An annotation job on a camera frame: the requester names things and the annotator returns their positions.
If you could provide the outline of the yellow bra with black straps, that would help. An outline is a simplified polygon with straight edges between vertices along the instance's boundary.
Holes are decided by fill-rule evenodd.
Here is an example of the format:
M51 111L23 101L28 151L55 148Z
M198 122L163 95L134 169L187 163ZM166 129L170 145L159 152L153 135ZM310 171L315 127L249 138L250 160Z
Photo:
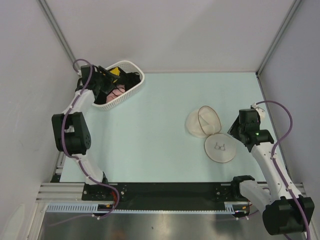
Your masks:
M118 79L120 77L120 69L118 66L109 69L108 72L115 79Z

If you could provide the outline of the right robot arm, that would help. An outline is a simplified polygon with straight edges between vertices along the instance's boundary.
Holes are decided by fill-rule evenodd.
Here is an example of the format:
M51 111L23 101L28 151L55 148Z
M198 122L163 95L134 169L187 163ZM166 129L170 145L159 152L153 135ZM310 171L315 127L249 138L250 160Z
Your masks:
M252 176L242 175L232 179L230 194L237 201L249 200L257 208L270 235L305 232L310 239L314 202L310 197L304 197L292 182L276 156L274 139L268 130L260 128L260 124L256 109L241 109L228 134L240 141L255 158L268 190Z

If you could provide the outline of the pink garment in basket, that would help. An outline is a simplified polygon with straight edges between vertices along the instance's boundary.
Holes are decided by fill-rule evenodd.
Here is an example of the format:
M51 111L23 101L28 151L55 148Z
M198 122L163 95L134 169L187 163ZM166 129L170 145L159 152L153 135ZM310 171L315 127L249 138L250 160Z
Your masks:
M116 85L115 88L107 95L106 103L109 103L126 92L124 85Z

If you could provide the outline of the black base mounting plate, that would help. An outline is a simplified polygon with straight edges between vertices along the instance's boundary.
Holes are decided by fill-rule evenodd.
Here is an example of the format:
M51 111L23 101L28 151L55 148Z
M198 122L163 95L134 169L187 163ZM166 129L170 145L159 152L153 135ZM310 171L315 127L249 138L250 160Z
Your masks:
M119 182L118 210L218 211L227 202L240 202L224 182Z

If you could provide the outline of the black garment in basket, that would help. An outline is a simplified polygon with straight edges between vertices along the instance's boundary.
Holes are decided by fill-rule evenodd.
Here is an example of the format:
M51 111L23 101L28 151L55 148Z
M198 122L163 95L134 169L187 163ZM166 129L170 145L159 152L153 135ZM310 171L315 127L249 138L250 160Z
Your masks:
M119 75L119 79L117 79L115 83L115 86L124 85L125 91L128 91L141 81L140 76L137 72L126 73L121 68L119 68L119 70L120 70L120 75ZM94 103L97 105L103 105L106 103L106 97L107 97L107 94L99 94Z

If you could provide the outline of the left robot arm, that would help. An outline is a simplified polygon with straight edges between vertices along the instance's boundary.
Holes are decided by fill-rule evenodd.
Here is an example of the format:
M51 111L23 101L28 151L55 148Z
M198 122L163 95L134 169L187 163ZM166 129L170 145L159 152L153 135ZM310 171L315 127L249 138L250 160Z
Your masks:
M59 152L72 159L82 171L87 185L95 185L93 194L100 200L110 196L105 173L89 153L91 134L85 115L94 102L101 102L116 88L120 74L101 66L83 65L74 97L68 107L51 118L54 140Z

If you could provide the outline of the white perforated plastic basket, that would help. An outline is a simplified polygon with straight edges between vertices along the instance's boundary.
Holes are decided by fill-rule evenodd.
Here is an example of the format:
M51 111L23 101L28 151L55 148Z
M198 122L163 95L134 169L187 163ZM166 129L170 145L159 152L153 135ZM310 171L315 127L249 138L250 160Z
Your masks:
M110 102L107 102L105 104L95 104L93 103L92 106L98 108L101 111L108 111L111 110L112 108L116 107L117 105L121 104L128 98L132 97L134 94L138 93L145 81L145 74L143 71L133 62L129 60L121 60L118 61L108 67L106 67L107 70L110 70L112 68L119 67L122 70L124 70L126 73L138 73L139 74L139 79L140 82L126 91L125 93L121 94L120 96L116 97L115 99L111 100Z

